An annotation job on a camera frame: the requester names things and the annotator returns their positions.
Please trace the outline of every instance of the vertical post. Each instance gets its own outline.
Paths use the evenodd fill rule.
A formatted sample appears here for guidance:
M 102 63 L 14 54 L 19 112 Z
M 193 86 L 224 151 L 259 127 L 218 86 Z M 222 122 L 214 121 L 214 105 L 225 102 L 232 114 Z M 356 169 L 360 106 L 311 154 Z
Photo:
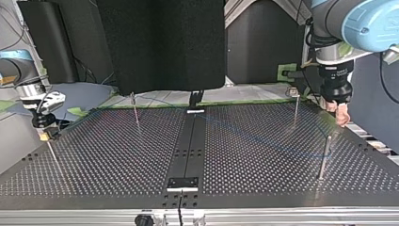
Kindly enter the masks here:
M 332 140 L 332 137 L 328 136 L 327 140 L 326 140 L 326 147 L 325 147 L 325 150 L 324 150 L 324 153 L 323 153 L 322 166 L 320 167 L 320 173 L 319 173 L 319 180 L 320 181 L 324 180 L 324 172 L 325 172 L 325 169 L 326 169 L 327 155 L 328 155 L 329 147 L 331 146 L 331 140 Z

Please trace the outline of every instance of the black center rail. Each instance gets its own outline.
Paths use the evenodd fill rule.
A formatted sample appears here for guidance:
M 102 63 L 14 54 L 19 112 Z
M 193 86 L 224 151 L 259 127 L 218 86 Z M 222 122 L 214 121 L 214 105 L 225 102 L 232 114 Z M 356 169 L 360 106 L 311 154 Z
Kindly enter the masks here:
M 155 108 L 137 123 L 133 109 L 99 110 L 53 144 L 58 162 L 43 146 L 0 175 L 0 210 L 398 205 L 399 167 L 328 113 L 294 114 L 293 103 Z

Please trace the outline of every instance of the black panel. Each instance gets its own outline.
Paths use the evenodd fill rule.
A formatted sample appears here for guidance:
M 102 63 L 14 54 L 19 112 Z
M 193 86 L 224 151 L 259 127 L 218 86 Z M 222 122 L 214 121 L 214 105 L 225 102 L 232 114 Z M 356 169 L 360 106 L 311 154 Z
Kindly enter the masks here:
M 111 56 L 106 44 L 103 24 L 94 0 L 48 0 L 58 3 L 73 55 L 93 71 L 98 83 L 112 72 Z M 79 67 L 80 80 L 84 81 L 85 71 Z M 109 78 L 107 83 L 115 80 Z
M 223 0 L 97 4 L 122 94 L 224 85 Z
M 228 28 L 228 77 L 236 84 L 276 82 L 280 64 L 301 59 L 303 34 L 298 30 L 275 2 L 252 4 Z
M 52 84 L 77 81 L 76 65 L 58 5 L 18 2 Z

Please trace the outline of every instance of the white cable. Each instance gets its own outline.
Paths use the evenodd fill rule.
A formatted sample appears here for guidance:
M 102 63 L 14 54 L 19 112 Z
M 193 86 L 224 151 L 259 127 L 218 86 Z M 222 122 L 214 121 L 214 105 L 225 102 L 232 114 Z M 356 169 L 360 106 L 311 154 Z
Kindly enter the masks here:
M 93 2 L 93 0 L 88 0 L 94 7 L 97 7 L 97 4 Z
M 112 75 L 114 75 L 114 73 L 109 74 L 109 76 L 105 78 L 105 80 L 101 83 L 101 85 L 103 85 L 108 79 L 110 79 Z

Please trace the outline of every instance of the black clamp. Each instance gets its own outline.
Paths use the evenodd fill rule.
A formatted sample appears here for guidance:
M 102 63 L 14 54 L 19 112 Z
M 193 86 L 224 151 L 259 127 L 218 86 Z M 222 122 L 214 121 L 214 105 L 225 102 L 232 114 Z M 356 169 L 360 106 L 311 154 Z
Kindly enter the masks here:
M 204 93 L 204 90 L 191 92 L 190 101 L 189 101 L 190 105 L 187 110 L 188 114 L 204 112 L 203 108 L 197 106 L 197 104 L 202 101 L 203 93 Z

